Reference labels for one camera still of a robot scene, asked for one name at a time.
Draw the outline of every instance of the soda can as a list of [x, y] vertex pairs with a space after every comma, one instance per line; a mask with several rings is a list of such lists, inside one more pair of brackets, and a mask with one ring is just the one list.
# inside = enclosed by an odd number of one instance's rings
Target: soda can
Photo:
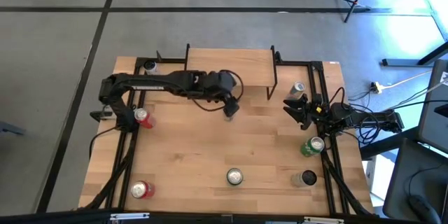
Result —
[[302, 96], [303, 91], [305, 91], [305, 84], [297, 81], [289, 91], [287, 99], [299, 99]]
[[155, 119], [144, 108], [137, 108], [134, 110], [135, 120], [147, 129], [152, 129], [155, 126]]
[[319, 154], [323, 148], [325, 148], [325, 142], [322, 138], [315, 136], [302, 144], [300, 152], [308, 158]]
[[148, 199], [155, 193], [155, 186], [145, 181], [137, 181], [131, 187], [131, 195], [136, 199]]
[[154, 61], [148, 60], [143, 64], [143, 68], [148, 75], [158, 74], [157, 63], [155, 63]]
[[317, 181], [314, 171], [306, 170], [291, 176], [291, 183], [297, 187], [312, 186]]
[[227, 182], [232, 186], [238, 186], [243, 182], [243, 173], [238, 168], [231, 168], [227, 172]]

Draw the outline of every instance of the wooden table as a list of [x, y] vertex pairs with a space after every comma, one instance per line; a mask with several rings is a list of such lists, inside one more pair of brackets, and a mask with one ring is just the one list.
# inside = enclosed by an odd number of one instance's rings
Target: wooden table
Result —
[[[131, 74], [135, 61], [135, 57], [118, 57], [113, 72]], [[344, 81], [337, 62], [323, 65], [331, 97]], [[159, 64], [159, 68], [162, 73], [169, 73], [182, 70], [184, 65]], [[134, 199], [128, 190], [125, 210], [327, 216], [321, 158], [306, 158], [299, 151], [304, 141], [316, 136], [316, 128], [312, 125], [306, 131], [300, 130], [282, 109], [282, 101], [295, 81], [307, 86], [305, 92], [310, 97], [307, 68], [277, 66], [276, 70], [278, 85], [272, 98], [266, 99], [264, 89], [245, 88], [240, 110], [232, 122], [224, 121], [221, 111], [202, 111], [192, 101], [168, 92], [147, 92], [145, 108], [153, 113], [157, 125], [139, 131], [129, 184], [145, 180], [157, 189], [152, 199], [145, 200]], [[237, 73], [244, 75], [243, 69]], [[98, 131], [114, 125], [115, 121], [103, 121]], [[119, 135], [117, 131], [109, 132], [95, 141], [80, 206], [89, 203], [109, 179]], [[358, 143], [348, 135], [337, 140], [346, 184], [363, 206], [373, 211]], [[233, 167], [244, 174], [243, 183], [237, 187], [230, 186], [225, 178]], [[306, 169], [317, 173], [316, 185], [292, 186], [291, 175]], [[333, 190], [337, 210], [341, 212], [334, 182]], [[115, 190], [114, 206], [118, 205], [119, 192], [120, 189]]]

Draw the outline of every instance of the white cable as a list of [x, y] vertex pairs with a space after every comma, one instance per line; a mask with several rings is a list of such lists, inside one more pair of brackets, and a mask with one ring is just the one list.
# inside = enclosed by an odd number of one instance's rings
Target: white cable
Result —
[[432, 70], [429, 70], [429, 71], [426, 71], [426, 72], [423, 72], [423, 73], [419, 73], [419, 74], [417, 74], [416, 76], [413, 76], [413, 77], [411, 77], [411, 78], [407, 78], [406, 80], [402, 80], [402, 81], [400, 81], [399, 83], [395, 83], [395, 84], [393, 84], [393, 85], [384, 86], [383, 89], [386, 89], [386, 88], [394, 88], [394, 87], [398, 86], [399, 84], [403, 84], [403, 83], [405, 83], [405, 82], [407, 82], [407, 81], [410, 81], [410, 80], [412, 80], [412, 79], [414, 79], [414, 78], [417, 78], [417, 77], [420, 77], [420, 76], [422, 76], [422, 75], [424, 75], [424, 74], [430, 73], [431, 71], [432, 71]]
[[431, 71], [432, 71], [432, 70], [429, 70], [429, 71], [426, 71], [426, 72], [423, 72], [423, 73], [419, 73], [419, 74], [417, 74], [417, 75], [415, 75], [415, 76], [413, 76], [413, 77], [407, 78], [407, 79], [405, 79], [405, 80], [400, 81], [399, 83], [395, 83], [395, 84], [393, 84], [393, 85], [389, 85], [389, 86], [383, 86], [383, 85], [379, 84], [378, 81], [375, 81], [374, 84], [375, 84], [377, 93], [378, 93], [378, 94], [381, 94], [381, 93], [383, 92], [383, 90], [385, 90], [385, 89], [388, 89], [388, 88], [394, 88], [394, 87], [396, 87], [396, 86], [398, 86], [398, 85], [400, 85], [400, 84], [403, 84], [403, 83], [405, 83], [405, 82], [407, 82], [407, 81], [410, 81], [410, 80], [412, 80], [412, 79], [414, 79], [414, 78], [417, 78], [417, 77], [420, 77], [420, 76], [422, 76], [422, 75], [424, 75], [424, 74], [430, 73]]

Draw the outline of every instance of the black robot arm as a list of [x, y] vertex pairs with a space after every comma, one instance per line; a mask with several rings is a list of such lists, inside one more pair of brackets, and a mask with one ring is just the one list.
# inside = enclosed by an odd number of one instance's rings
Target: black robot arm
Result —
[[299, 99], [286, 99], [283, 101], [286, 111], [297, 123], [302, 123], [300, 128], [306, 130], [311, 122], [322, 126], [326, 134], [336, 134], [351, 128], [378, 127], [384, 131], [400, 133], [404, 128], [400, 114], [393, 109], [378, 113], [359, 111], [358, 109], [339, 102], [333, 103], [329, 108], [322, 104], [319, 96], [316, 101], [308, 102], [306, 94]]
[[117, 115], [117, 128], [124, 132], [136, 129], [134, 112], [126, 107], [122, 96], [129, 90], [167, 91], [188, 99], [223, 102], [224, 113], [232, 117], [238, 109], [238, 99], [232, 96], [237, 83], [228, 71], [174, 71], [167, 75], [130, 75], [117, 73], [101, 82], [99, 100], [111, 106]]
[[[404, 127], [400, 114], [394, 110], [366, 113], [348, 104], [338, 102], [329, 106], [322, 103], [320, 95], [316, 95], [311, 102], [308, 102], [306, 94], [303, 94], [299, 99], [286, 99], [283, 102], [287, 105], [283, 108], [284, 111], [294, 118], [297, 123], [301, 123], [300, 128], [302, 130], [308, 129], [311, 122], [313, 122], [324, 136], [360, 127], [376, 127], [381, 130], [399, 133]], [[371, 213], [354, 197], [341, 176], [338, 175], [325, 149], [321, 152], [321, 155], [325, 168], [330, 172], [353, 210], [357, 214], [370, 215]]]

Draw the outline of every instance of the gray floor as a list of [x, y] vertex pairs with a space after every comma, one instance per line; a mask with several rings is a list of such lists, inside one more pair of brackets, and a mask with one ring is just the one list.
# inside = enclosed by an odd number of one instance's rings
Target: gray floor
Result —
[[[100, 7], [104, 1], [0, 0], [0, 6]], [[406, 13], [427, 8], [424, 0], [361, 2]], [[346, 7], [336, 0], [113, 0], [113, 6]], [[117, 56], [153, 57], [159, 50], [163, 57], [183, 57], [186, 43], [211, 48], [274, 44], [285, 60], [341, 62], [347, 92], [354, 95], [371, 81], [388, 85], [423, 71], [385, 69], [379, 65], [382, 58], [417, 59], [443, 43], [431, 16], [357, 14], [348, 24], [342, 18], [311, 13], [109, 14], [49, 210], [77, 206], [88, 142], [97, 130], [88, 113], [100, 109], [99, 84]], [[98, 13], [0, 13], [0, 120], [28, 130], [25, 136], [0, 135], [0, 215], [33, 211], [98, 19]], [[381, 110], [397, 104], [423, 89], [428, 79], [423, 76], [372, 95], [369, 107]], [[411, 110], [400, 112], [406, 127], [417, 124], [418, 115]]]

